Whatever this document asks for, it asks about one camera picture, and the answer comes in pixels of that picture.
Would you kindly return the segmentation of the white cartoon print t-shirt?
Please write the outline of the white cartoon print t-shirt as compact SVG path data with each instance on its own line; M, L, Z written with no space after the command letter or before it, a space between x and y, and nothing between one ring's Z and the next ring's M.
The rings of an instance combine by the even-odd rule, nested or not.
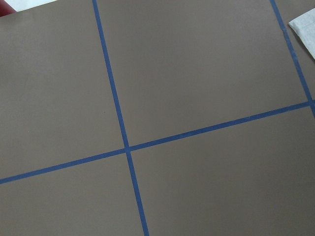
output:
M315 58L315 9L291 20L289 26L302 41L305 48Z

